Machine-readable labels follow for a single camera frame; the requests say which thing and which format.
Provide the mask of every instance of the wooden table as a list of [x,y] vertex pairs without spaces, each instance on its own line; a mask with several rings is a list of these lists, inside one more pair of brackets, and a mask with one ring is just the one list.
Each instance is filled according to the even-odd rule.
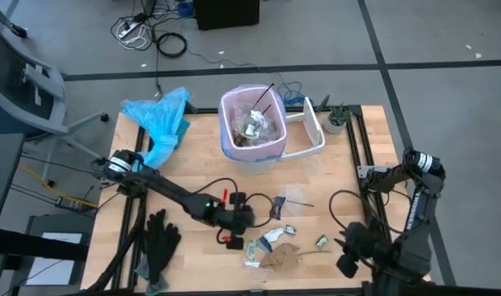
[[[393,166],[398,163],[392,144],[391,134],[382,106],[363,106],[364,120],[376,165]],[[337,238],[340,227],[329,215],[328,201],[332,193],[340,189],[358,192],[355,166],[351,157],[350,144],[346,132],[341,135],[326,134],[327,144],[317,155],[301,160],[278,163],[269,173],[243,177],[226,158],[220,149],[219,120],[217,114],[185,115],[191,127],[181,146],[169,161],[160,168],[161,174],[189,191],[197,190],[210,181],[233,178],[239,190],[246,193],[262,192],[270,197],[287,196],[294,201],[303,201],[315,207],[294,206],[287,203],[282,211],[281,221],[272,220],[260,229],[247,229],[245,242],[259,238],[271,229],[285,227],[286,224],[297,228],[295,236],[283,234],[273,247],[281,243],[293,243],[300,247],[299,252],[316,250],[316,240],[322,234],[329,239]],[[117,149],[134,150],[138,126],[120,114],[111,146],[111,153]],[[355,127],[357,142],[361,144],[360,133]],[[288,125],[288,144],[286,151],[302,150],[310,146],[302,123]],[[143,147],[147,147],[148,138]],[[359,145],[360,157],[363,147]],[[230,183],[220,182],[206,191],[221,197],[225,188],[232,191]],[[100,204],[106,202],[114,193],[115,187],[102,191]],[[397,190],[404,192],[401,184]],[[117,250],[118,234],[123,217],[125,198],[117,197],[103,207],[95,220],[90,251],[81,288],[90,286],[109,264]],[[257,215],[257,223],[268,217],[270,203],[259,197],[249,204]],[[169,283],[169,291],[221,291],[249,289],[325,289],[360,287],[360,283],[371,280],[370,270],[360,265],[354,279],[347,279],[337,268],[336,261],[342,254],[339,246],[331,241],[324,250],[329,253],[314,253],[299,257],[299,267],[292,271],[268,272],[244,266],[244,251],[226,250],[217,244],[218,228],[210,228],[185,214],[182,208],[169,199],[150,192],[147,201],[148,213],[161,208],[167,209],[167,221],[176,224],[183,239],[172,261],[164,271]],[[335,198],[332,209],[344,224],[363,221],[360,201],[353,196],[343,195]],[[386,206],[391,226],[403,229],[409,202],[397,194],[391,196]],[[257,259],[264,253],[257,252]],[[126,285],[130,253],[123,264],[123,286]],[[139,279],[137,292],[146,291],[146,282]]]

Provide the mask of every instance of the office chair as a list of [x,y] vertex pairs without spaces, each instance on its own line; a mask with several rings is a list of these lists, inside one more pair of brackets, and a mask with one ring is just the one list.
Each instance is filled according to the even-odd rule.
[[[95,120],[108,122],[108,114],[98,112],[64,125],[65,113],[66,94],[60,71],[21,52],[0,33],[0,134],[23,133],[27,141],[52,137],[47,161],[51,160],[59,142],[103,159],[71,135]],[[44,181],[48,181],[48,172],[49,164],[46,164],[42,173]]]

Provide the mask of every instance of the blue plastic bag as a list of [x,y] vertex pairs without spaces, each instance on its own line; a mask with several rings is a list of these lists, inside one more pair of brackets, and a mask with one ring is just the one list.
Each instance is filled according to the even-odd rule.
[[183,113],[191,97],[187,89],[180,87],[158,102],[125,100],[121,103],[121,112],[147,130],[153,140],[153,149],[144,157],[145,165],[158,169],[171,156],[180,140],[178,132],[182,137],[189,126],[183,120]]

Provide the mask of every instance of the plastic wrapper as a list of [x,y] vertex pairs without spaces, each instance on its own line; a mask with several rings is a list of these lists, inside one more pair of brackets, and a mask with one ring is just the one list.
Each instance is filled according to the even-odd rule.
[[[261,162],[281,157],[286,145],[286,113],[280,96],[268,86],[243,85],[223,95],[219,107],[221,148],[232,160]],[[252,124],[259,136],[247,137],[242,146],[234,139]]]
[[187,126],[183,113],[190,98],[190,92],[181,87],[169,92],[158,102],[122,102],[121,112],[146,129],[153,140],[153,149],[144,158],[144,165],[158,169],[171,156],[179,143],[179,127]]

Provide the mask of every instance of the white paper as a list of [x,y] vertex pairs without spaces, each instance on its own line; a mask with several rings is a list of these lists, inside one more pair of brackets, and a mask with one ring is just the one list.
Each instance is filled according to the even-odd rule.
[[259,262],[253,262],[253,261],[245,261],[244,262],[244,265],[245,266],[250,266],[250,267],[253,267],[253,268],[259,268]]
[[263,236],[267,239],[269,243],[272,243],[275,242],[284,232],[285,232],[284,229],[274,229],[267,232]]
[[[82,234],[44,233],[42,238],[79,243]],[[31,278],[26,281],[26,285],[68,285],[75,262],[64,260],[55,264],[56,262],[58,262],[58,259],[36,257],[29,272]]]

